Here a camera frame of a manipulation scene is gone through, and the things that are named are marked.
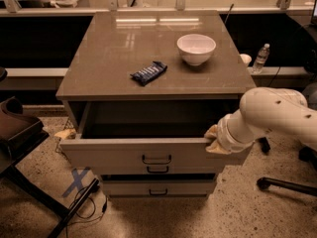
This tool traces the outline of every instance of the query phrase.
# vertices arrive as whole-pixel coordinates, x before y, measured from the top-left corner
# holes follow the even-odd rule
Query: black chair
[[[6,75],[6,70],[0,67],[0,81]],[[23,114],[22,104],[15,97],[0,103],[0,179],[10,180],[59,216],[60,222],[49,235],[57,237],[86,198],[98,190],[99,181],[95,178],[71,208],[60,204],[29,182],[16,165],[48,136],[49,134],[43,130],[42,121],[37,117]]]
[[[269,143],[266,138],[261,138],[259,140],[262,146],[262,151],[266,154],[269,149]],[[314,169],[317,171],[317,153],[316,151],[310,149],[309,147],[304,147],[299,151],[299,160],[304,162],[310,162]],[[317,187],[306,186],[303,184],[297,184],[289,181],[284,181],[275,178],[260,178],[257,181],[257,186],[260,189],[268,189],[271,185],[287,188],[290,190],[298,191],[305,194],[310,194],[317,196]]]

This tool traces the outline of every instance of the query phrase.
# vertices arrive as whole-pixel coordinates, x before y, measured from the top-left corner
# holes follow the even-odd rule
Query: white cup
[[[241,57],[242,61],[244,62],[245,66],[248,67],[252,58],[247,54],[240,54],[240,57]]]

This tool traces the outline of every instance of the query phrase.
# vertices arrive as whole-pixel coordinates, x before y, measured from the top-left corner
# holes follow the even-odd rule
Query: drawer front
[[[73,166],[90,167],[98,174],[181,173],[194,168],[216,171],[241,164],[249,152],[209,154],[205,151],[208,144],[204,138],[74,139],[61,141],[60,147]]]
[[[179,179],[150,179],[149,177],[154,176],[135,176],[136,179],[131,180],[131,177],[133,176],[128,180],[111,180],[102,176],[104,193],[112,197],[208,196],[217,184],[215,174],[180,175],[179,177],[182,178]]]

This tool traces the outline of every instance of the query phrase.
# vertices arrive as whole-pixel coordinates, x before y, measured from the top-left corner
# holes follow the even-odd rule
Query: cabinet
[[[175,24],[193,17],[194,27]],[[175,43],[186,33],[216,39],[215,57],[184,63]],[[168,69],[142,87],[130,74],[149,60]],[[208,196],[225,166],[241,165],[249,151],[208,154],[203,135],[253,87],[216,12],[97,13],[57,93],[77,130],[60,146],[108,196]]]

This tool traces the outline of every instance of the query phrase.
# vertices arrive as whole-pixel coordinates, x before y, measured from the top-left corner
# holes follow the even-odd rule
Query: floor
[[[40,189],[69,207],[77,188],[74,170],[58,147],[54,134],[68,127],[61,106],[25,106],[38,116],[50,137],[19,165],[18,169]],[[316,197],[271,186],[257,188],[266,176],[317,187],[312,165],[298,160],[301,145],[278,134],[268,136],[271,150],[261,151],[255,143],[242,166],[226,167],[209,198],[111,198],[102,215],[105,196],[92,194],[58,237],[316,237]],[[77,171],[84,186],[94,174]],[[58,223],[57,216],[5,178],[0,180],[0,237],[48,237]]]

